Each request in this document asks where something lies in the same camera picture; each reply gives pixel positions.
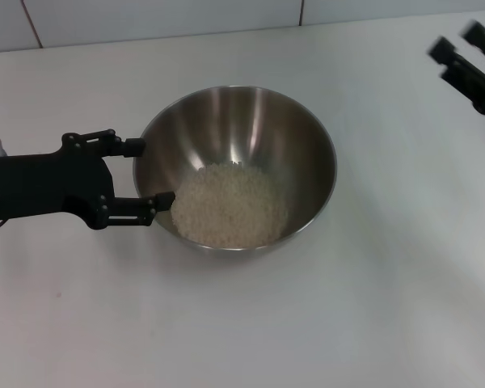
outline white tabletop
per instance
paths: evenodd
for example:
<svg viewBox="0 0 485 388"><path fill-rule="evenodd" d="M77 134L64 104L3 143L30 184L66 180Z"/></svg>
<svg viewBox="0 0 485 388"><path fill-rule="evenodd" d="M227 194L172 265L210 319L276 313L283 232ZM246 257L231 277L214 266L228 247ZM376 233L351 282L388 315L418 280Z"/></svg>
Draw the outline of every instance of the white tabletop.
<svg viewBox="0 0 485 388"><path fill-rule="evenodd" d="M485 117L426 55L485 12L0 53L9 154L137 137L208 86L306 105L338 156L322 216L250 261L56 214L0 230L0 387L485 388ZM132 165L110 159L117 195Z"/></svg>

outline tile grout line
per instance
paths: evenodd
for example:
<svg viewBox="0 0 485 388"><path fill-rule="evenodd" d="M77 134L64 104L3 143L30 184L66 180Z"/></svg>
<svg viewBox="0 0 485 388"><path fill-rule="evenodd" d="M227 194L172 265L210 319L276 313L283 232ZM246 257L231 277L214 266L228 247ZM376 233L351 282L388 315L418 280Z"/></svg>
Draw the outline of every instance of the tile grout line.
<svg viewBox="0 0 485 388"><path fill-rule="evenodd" d="M302 21L304 19L304 3L306 0L302 0L302 4L300 5L300 19L298 20L298 25L302 25Z"/></svg>
<svg viewBox="0 0 485 388"><path fill-rule="evenodd" d="M31 16L29 15L29 11L27 9L27 6L25 5L24 0L20 0L22 3L23 7L23 12L25 12L25 16L27 16L27 20L29 22L29 25L31 26L32 32L34 33L34 37L36 38L36 42L38 42L38 46L40 46L40 49L43 48L43 45L41 44L40 37L38 36L38 32L36 31L36 28L34 27L34 23L32 22Z"/></svg>

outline white rice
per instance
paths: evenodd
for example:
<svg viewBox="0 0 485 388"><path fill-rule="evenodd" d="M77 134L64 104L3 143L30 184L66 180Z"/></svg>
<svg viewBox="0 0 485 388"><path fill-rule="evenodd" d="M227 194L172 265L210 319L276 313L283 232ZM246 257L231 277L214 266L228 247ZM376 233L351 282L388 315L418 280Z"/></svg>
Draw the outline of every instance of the white rice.
<svg viewBox="0 0 485 388"><path fill-rule="evenodd" d="M287 208L280 190L260 169L212 164L184 180L171 216L179 233L199 244L249 248L280 237Z"/></svg>

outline stainless steel bowl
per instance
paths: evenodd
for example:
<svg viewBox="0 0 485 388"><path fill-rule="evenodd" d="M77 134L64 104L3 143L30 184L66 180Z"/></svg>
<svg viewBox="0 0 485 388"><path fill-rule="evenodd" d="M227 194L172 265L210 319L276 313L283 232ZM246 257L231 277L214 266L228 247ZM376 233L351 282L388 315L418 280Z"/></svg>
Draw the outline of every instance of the stainless steel bowl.
<svg viewBox="0 0 485 388"><path fill-rule="evenodd" d="M134 162L139 196L175 191L191 171L212 163L242 162L267 172L284 191L289 220L276 244L309 225L328 202L336 181L336 155L323 125L301 104L253 86L197 91L158 114L145 129L144 155ZM156 221L179 235L170 212Z"/></svg>

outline white tile wall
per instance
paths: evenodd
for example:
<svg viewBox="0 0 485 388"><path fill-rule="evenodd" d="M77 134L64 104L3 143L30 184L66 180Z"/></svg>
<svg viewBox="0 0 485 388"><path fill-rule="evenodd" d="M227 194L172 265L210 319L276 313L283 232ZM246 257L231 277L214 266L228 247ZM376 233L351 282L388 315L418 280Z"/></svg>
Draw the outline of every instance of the white tile wall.
<svg viewBox="0 0 485 388"><path fill-rule="evenodd" d="M0 51L37 47L20 0L0 0Z"/></svg>
<svg viewBox="0 0 485 388"><path fill-rule="evenodd" d="M485 10L485 0L305 0L303 24Z"/></svg>
<svg viewBox="0 0 485 388"><path fill-rule="evenodd" d="M44 47L298 24L301 0L26 0Z"/></svg>

